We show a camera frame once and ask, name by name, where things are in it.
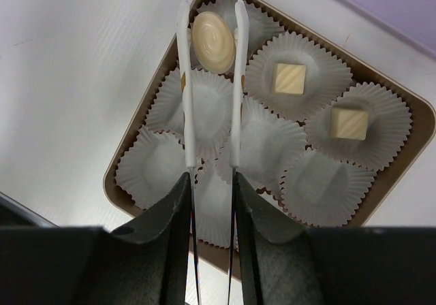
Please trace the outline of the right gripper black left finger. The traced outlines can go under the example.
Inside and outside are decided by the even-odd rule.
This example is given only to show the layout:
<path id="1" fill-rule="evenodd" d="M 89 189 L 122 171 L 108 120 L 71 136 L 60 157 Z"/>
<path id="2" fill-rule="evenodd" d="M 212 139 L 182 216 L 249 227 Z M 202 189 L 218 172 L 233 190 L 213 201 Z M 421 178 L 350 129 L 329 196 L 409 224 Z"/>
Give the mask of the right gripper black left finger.
<path id="1" fill-rule="evenodd" d="M 191 222 L 184 173 L 113 231 L 57 227 L 1 196 L 2 304 L 183 304 Z"/>

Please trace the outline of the white oval swirl chocolate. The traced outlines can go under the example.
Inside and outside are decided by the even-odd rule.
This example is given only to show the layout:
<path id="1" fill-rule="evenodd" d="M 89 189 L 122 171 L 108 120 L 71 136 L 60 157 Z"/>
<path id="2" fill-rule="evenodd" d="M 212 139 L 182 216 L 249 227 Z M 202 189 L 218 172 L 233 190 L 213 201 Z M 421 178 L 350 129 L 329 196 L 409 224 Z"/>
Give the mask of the white oval swirl chocolate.
<path id="1" fill-rule="evenodd" d="M 235 56 L 234 38 L 227 22 L 214 12 L 199 13 L 191 29 L 193 49 L 204 69 L 223 74 Z"/>

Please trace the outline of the white square chocolate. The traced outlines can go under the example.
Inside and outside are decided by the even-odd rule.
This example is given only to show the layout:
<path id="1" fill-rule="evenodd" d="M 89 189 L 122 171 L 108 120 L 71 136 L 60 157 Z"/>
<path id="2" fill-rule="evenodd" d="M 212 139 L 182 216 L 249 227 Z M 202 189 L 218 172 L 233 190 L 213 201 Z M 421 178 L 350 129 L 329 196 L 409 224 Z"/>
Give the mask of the white square chocolate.
<path id="1" fill-rule="evenodd" d="M 303 95 L 306 67 L 287 63 L 276 63 L 272 81 L 274 94 Z"/>
<path id="2" fill-rule="evenodd" d="M 334 107 L 330 115 L 330 136 L 349 140 L 365 140 L 369 113 L 365 110 Z"/>

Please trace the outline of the metal tongs white tips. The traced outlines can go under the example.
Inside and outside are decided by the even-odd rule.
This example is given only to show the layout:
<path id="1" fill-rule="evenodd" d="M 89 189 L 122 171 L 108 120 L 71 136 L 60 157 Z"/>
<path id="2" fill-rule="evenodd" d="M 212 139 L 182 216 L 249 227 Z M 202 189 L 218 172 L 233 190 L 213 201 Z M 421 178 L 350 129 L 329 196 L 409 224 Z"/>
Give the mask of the metal tongs white tips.
<path id="1" fill-rule="evenodd" d="M 237 173 L 240 164 L 240 130 L 243 112 L 243 89 L 245 86 L 245 69 L 249 43 L 249 17 L 244 1 L 238 0 L 234 6 L 236 15 L 236 58 L 234 69 L 234 88 L 232 105 L 232 128 L 230 132 L 230 166 L 232 174 Z M 193 239 L 193 267 L 196 282 L 198 304 L 202 303 L 199 273 L 198 237 L 196 231 L 196 207 L 194 173 L 196 167 L 196 137 L 194 127 L 193 85 L 191 82 L 190 40 L 188 29 L 190 8 L 186 1 L 180 5 L 177 15 L 176 42 L 179 68 L 181 73 L 181 90 L 183 103 L 183 137 L 185 143 L 185 163 L 189 170 L 191 183 L 191 233 Z"/>

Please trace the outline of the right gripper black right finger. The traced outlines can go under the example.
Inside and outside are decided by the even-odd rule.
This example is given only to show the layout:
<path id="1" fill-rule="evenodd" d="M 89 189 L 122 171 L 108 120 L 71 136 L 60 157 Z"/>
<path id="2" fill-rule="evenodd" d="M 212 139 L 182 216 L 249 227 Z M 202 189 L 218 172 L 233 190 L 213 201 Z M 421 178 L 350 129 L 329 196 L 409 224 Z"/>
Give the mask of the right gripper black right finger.
<path id="1" fill-rule="evenodd" d="M 235 176 L 246 304 L 434 304 L 431 227 L 307 228 Z"/>

